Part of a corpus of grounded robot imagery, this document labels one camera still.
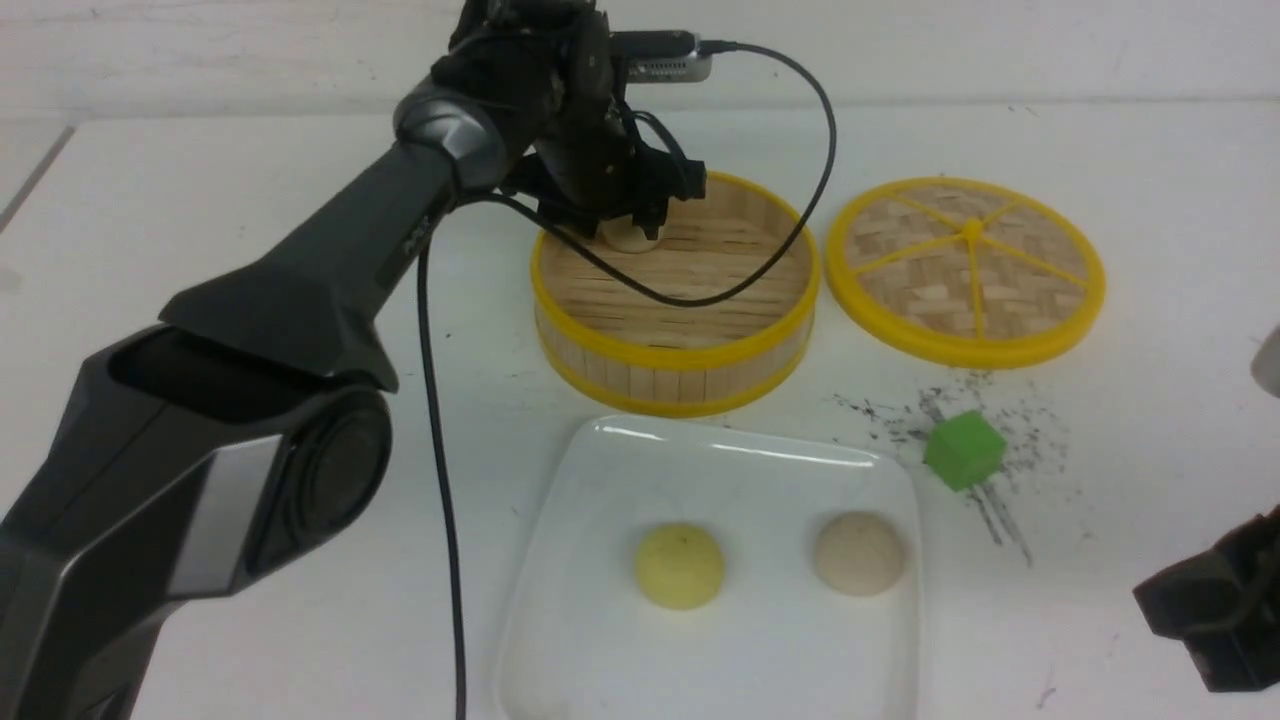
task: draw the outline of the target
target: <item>white wall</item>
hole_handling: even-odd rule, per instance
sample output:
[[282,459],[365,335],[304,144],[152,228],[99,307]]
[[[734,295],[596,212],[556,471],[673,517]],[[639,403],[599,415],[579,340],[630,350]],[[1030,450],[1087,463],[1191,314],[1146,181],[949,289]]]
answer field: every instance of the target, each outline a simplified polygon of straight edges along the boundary
[[[461,0],[0,0],[0,117],[385,109]],[[1280,0],[602,0],[796,55],[838,101],[1280,96]],[[806,100],[724,58],[650,105]]]

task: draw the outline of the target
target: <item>yellow rim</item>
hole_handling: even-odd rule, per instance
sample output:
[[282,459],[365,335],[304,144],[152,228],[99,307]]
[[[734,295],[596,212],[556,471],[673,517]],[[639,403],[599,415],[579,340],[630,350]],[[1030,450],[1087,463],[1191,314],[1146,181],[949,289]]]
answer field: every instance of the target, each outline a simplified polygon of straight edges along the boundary
[[782,384],[782,380],[787,379],[800,361],[804,359],[805,351],[809,348],[809,336],[813,334],[813,325],[809,327],[809,332],[805,333],[804,341],[800,343],[800,350],[796,351],[795,357],[787,361],[786,366],[769,375],[763,383],[737,395],[732,395],[723,400],[717,400],[713,402],[658,402],[655,400],[636,400],[634,397],[613,392],[609,388],[600,387],[582,375],[579,375],[573,370],[561,363],[561,359],[552,352],[550,347],[547,346],[547,338],[543,337],[541,332],[538,333],[538,341],[543,346],[543,355],[547,356],[547,361],[550,364],[556,373],[564,378],[573,389],[581,392],[582,395],[595,400],[596,402],[603,402],[611,407],[617,407],[618,410],[625,410],[627,413],[636,413],[640,415],[658,415],[660,418],[700,418],[703,415],[718,415],[721,413],[728,413],[736,407],[741,407],[749,402],[755,402],[756,400],[768,395],[773,388]]
[[[795,209],[792,209],[791,205],[788,205],[785,200],[782,200],[773,192],[768,191],[767,188],[760,187],[754,182],[724,173],[708,173],[708,176],[731,184],[746,187],[754,192],[764,195],[765,197],[776,202],[780,208],[782,208],[794,222],[800,222],[800,214],[796,213]],[[776,323],[750,337],[745,337],[742,340],[737,340],[716,347],[700,347],[696,350],[648,347],[643,345],[623,342],[614,337],[609,337],[604,333],[593,331],[591,328],[575,320],[572,316],[570,316],[568,313],[561,310],[559,305],[556,304],[556,300],[550,296],[550,292],[548,292],[547,286],[543,283],[541,273],[538,272],[538,261],[543,255],[543,243],[550,241],[550,238],[545,232],[538,234],[538,242],[534,245],[534,256],[530,261],[529,274],[534,284],[534,300],[545,313],[547,320],[550,322],[550,324],[557,331],[564,334],[564,337],[572,340],[584,348],[596,352],[599,355],[605,355],[616,360],[621,360],[631,365],[643,365],[645,368],[653,368],[657,370],[705,370],[710,368],[718,368],[722,365],[737,363],[748,357],[755,357],[762,352],[773,348],[783,340],[790,337],[805,322],[805,318],[813,310],[814,304],[817,302],[818,299],[818,286],[820,284],[820,278],[822,278],[822,269],[820,269],[822,261],[818,258],[818,245],[814,241],[813,233],[809,231],[808,227],[804,228],[804,234],[801,240],[809,246],[809,282],[805,286],[804,295],[800,296],[800,300],[795,304],[795,306],[791,310],[788,310],[786,315],[780,318]],[[596,397],[590,392],[588,392],[588,395]],[[609,405],[622,407],[622,405],[618,402],[604,401],[604,400],[602,400],[602,402],[608,402]],[[636,401],[628,400],[628,404],[635,405]],[[695,413],[695,414],[712,414],[712,413],[716,411]],[[652,414],[669,415],[668,413],[652,413]]]
[[[863,290],[856,274],[850,268],[845,258],[845,238],[849,234],[849,227],[852,224],[854,218],[872,202],[886,195],[920,184],[950,184],[982,190],[1009,199],[1010,206],[1014,204],[1025,205],[1052,220],[1053,224],[1071,238],[1071,243],[1080,252],[1088,270],[1088,277],[1083,282],[1085,290],[1080,307],[1051,331],[1018,340],[991,341],[961,338],[923,328],[881,305],[879,301]],[[972,273],[970,277],[973,278],[974,292],[977,293],[974,305],[977,309],[980,307],[977,273]],[[983,369],[1023,368],[1043,363],[1066,352],[1088,334],[1089,328],[1093,327],[1093,320],[1102,310],[1102,300],[1106,295],[1106,275],[1102,270],[1102,260],[1093,250],[1093,246],[1089,245],[1084,233],[1076,229],[1066,218],[1033,197],[996,184],[960,178],[911,178],[882,184],[858,196],[840,213],[836,218],[836,224],[827,236],[827,279],[831,283],[832,295],[836,296],[836,300],[845,311],[867,332],[881,341],[933,363]],[[979,324],[982,322],[977,318],[975,320]]]

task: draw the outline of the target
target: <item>black object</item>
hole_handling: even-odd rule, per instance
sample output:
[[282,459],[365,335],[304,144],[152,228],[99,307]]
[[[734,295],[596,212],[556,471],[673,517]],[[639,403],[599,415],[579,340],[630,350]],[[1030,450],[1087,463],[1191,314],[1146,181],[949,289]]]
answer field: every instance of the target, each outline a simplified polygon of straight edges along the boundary
[[1210,691],[1280,683],[1280,507],[1133,593],[1151,632],[1181,641]]
[[[483,5],[467,0],[369,169],[260,260],[84,361],[49,457],[0,521],[0,720],[128,717],[174,610],[236,594],[360,516],[390,452],[381,392],[397,388],[374,319],[440,219],[497,190],[531,145],[561,196],[590,204],[566,214],[622,208],[641,182],[646,208],[664,204],[644,177],[658,151],[614,133],[616,73],[609,95],[591,85],[609,64],[603,15],[577,0]],[[577,156],[595,151],[627,182]],[[431,420],[461,717],[434,402]]]

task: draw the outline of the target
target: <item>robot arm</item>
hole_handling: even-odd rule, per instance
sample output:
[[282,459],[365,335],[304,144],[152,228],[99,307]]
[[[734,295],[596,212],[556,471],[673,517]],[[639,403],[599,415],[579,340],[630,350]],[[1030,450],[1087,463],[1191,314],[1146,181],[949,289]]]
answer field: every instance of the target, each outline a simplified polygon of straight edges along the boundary
[[[627,53],[644,54],[639,40]],[[460,202],[541,192],[581,227],[654,222],[701,192],[700,163],[627,132],[621,63],[586,3],[468,0],[381,158],[260,260],[84,361],[0,523],[0,720],[128,717],[174,610],[236,594],[355,521],[392,447],[381,392],[397,378],[374,318]]]

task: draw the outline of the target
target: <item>yellow spoke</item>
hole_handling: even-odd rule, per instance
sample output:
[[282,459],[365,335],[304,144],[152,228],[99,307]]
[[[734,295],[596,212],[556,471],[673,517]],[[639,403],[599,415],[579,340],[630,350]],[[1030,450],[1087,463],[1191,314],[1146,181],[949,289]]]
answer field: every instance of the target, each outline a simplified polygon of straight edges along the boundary
[[906,205],[908,208],[915,208],[916,210],[924,213],[925,215],[933,218],[934,220],[937,220],[937,222],[940,222],[940,223],[942,223],[942,224],[945,224],[945,225],[947,225],[950,228],[960,229],[960,223],[952,220],[951,218],[943,215],[942,213],[938,213],[937,210],[934,210],[933,208],[929,208],[924,202],[916,202],[915,200],[911,200],[910,197],[902,197],[901,195],[897,195],[896,192],[886,192],[884,197],[888,197],[890,200],[895,200],[897,202],[901,202],[902,205]]
[[987,234],[982,236],[982,241],[986,242],[987,245],[992,246],[993,249],[1004,252],[1005,255],[1012,255],[1014,258],[1018,258],[1019,260],[1021,260],[1023,263],[1027,263],[1028,265],[1032,265],[1033,268],[1039,268],[1041,270],[1044,270],[1046,273],[1048,273],[1051,275],[1062,278],[1064,281],[1066,281],[1066,282],[1069,282],[1071,284],[1078,284],[1080,287],[1088,287],[1087,282],[1084,282],[1080,278],[1073,275],[1071,273],[1066,273],[1064,270],[1059,270],[1057,268],[1055,268],[1053,265],[1050,265],[1048,263],[1041,260],[1039,258],[1032,258],[1030,255],[1023,252],[1021,250],[1018,250],[1016,247],[1010,247],[1010,246],[1005,245],[1004,242],[992,240]]
[[973,295],[973,333],[983,338],[982,328],[982,284],[978,282],[978,247],[973,240],[965,238],[969,246],[969,292]]
[[995,222],[996,222],[996,220],[998,220],[998,219],[1000,219],[1000,218],[1001,218],[1001,217],[1002,217],[1002,215],[1004,215],[1005,213],[1007,213],[1007,211],[1012,210],[1014,208],[1018,208],[1019,205],[1021,205],[1021,202],[1020,202],[1020,201],[1018,201],[1018,200],[1014,200],[1014,201],[1012,201],[1012,202],[1010,202],[1009,205],[1005,205],[1005,206],[1004,206],[1004,208],[1001,208],[1000,210],[996,210],[995,213],[992,213],[992,214],[987,215],[986,218],[983,218],[983,219],[982,219],[982,227],[984,227],[984,228],[986,228],[986,227],[989,227],[989,225],[991,225],[991,223],[995,223]]
[[910,258],[911,255],[916,255],[919,252],[933,250],[934,247],[941,247],[941,246],[943,246],[943,245],[946,245],[948,242],[955,242],[957,240],[960,240],[960,233],[948,234],[948,236],[943,236],[943,237],[936,237],[936,238],[933,238],[931,241],[927,241],[927,242],[916,242],[915,245],[908,245],[906,247],[904,247],[901,250],[896,250],[893,252],[890,252],[888,255],[877,258],[876,260],[872,260],[870,263],[867,263],[865,265],[858,265],[856,268],[852,268],[852,273],[855,275],[859,275],[861,273],[867,273],[867,272],[874,270],[876,268],[882,268],[884,265],[888,265],[890,263],[897,263],[899,260],[901,260],[904,258]]

